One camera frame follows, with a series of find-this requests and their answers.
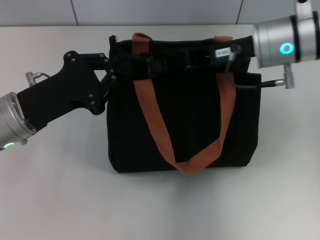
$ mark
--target gray wall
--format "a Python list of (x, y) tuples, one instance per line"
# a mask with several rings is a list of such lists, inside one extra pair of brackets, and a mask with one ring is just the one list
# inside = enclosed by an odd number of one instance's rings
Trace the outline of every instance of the gray wall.
[[(320, 10), (320, 0), (312, 3)], [(0, 26), (253, 24), (294, 13), (294, 0), (73, 0), (73, 5), (74, 11), (71, 0), (0, 0)]]

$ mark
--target tag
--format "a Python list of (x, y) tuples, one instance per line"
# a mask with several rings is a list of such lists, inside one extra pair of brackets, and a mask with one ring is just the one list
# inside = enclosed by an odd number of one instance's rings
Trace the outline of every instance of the tag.
[(216, 58), (228, 56), (230, 54), (231, 54), (231, 48), (230, 47), (226, 47), (226, 48), (215, 50), (215, 57)]

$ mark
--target tabletop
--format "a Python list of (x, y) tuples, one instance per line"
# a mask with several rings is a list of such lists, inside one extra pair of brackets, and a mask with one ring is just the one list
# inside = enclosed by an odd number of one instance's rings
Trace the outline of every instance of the tabletop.
[[(247, 37), (252, 25), (0, 28), (0, 96), (54, 75), (63, 55), (109, 52), (142, 32), (154, 40)], [(77, 109), (0, 153), (2, 240), (320, 239), (320, 61), (292, 66), (294, 89), (261, 93), (258, 147), (247, 167), (118, 174), (106, 113)], [(282, 67), (249, 72), (283, 78)]]

